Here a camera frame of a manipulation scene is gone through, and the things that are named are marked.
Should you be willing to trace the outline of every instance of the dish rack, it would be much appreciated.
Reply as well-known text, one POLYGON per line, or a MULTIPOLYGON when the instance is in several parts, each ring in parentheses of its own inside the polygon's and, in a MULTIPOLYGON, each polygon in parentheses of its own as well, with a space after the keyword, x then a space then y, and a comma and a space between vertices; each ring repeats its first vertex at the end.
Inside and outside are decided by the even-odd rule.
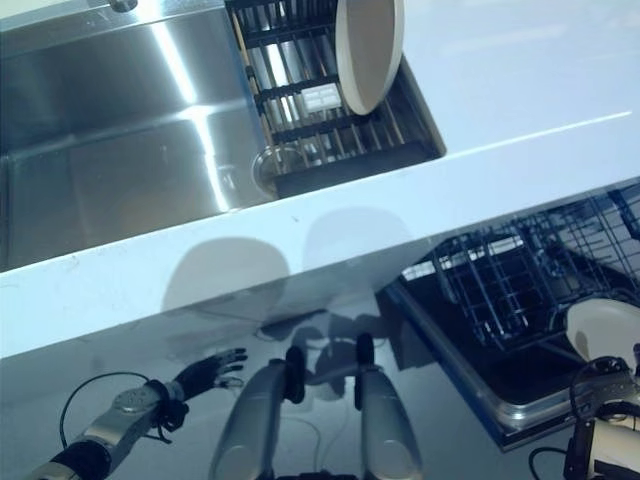
POLYGON ((447 240, 404 281, 437 274, 477 341, 513 351, 564 334, 587 298, 640 306, 640 183, 447 240))
POLYGON ((267 148, 254 176, 288 197, 441 156, 408 79, 371 114, 348 107, 338 78, 337 0, 235 0, 227 12, 267 148), (334 84, 340 106, 310 112, 303 91, 334 84))

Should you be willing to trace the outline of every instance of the dishwasher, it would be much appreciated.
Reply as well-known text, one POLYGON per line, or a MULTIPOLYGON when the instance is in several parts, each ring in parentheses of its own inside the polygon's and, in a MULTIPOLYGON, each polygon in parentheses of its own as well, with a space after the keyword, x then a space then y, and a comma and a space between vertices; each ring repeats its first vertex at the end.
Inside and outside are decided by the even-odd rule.
POLYGON ((640 305, 639 218, 635 180, 449 238, 384 291, 503 450, 574 422, 567 312, 640 305))

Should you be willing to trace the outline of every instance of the white plate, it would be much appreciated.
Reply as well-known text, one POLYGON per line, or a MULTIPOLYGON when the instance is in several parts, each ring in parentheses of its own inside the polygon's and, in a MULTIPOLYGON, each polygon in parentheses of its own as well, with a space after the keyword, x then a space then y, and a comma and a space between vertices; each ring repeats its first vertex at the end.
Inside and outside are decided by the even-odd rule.
POLYGON ((359 115, 384 99, 398 73, 404 39, 404 0, 339 0, 338 76, 345 100, 359 115))
POLYGON ((604 355, 636 366, 633 346, 640 343, 640 308, 615 300, 576 303, 567 312, 567 337, 586 361, 604 355))

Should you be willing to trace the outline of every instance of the stainless steel sink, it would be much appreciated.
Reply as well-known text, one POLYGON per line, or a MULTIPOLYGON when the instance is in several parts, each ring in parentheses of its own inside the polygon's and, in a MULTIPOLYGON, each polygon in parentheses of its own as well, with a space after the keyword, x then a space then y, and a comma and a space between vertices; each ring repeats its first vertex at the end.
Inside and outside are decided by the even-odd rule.
POLYGON ((0 269, 271 199, 251 176, 264 136, 224 8, 74 38, 101 15, 133 17, 102 7, 2 34, 0 269))
POLYGON ((0 271, 440 156, 406 66, 370 116, 296 110, 334 3, 245 3, 0 23, 0 271))

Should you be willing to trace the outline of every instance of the white countertop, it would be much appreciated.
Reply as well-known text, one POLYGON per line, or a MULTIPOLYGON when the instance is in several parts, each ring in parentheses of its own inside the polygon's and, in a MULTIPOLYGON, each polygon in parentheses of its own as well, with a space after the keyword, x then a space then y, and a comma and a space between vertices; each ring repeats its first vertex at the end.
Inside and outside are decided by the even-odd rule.
POLYGON ((640 4, 407 0, 406 16, 444 158, 2 273, 0 356, 304 272, 285 284, 376 287, 408 260, 355 257, 640 176, 640 4))

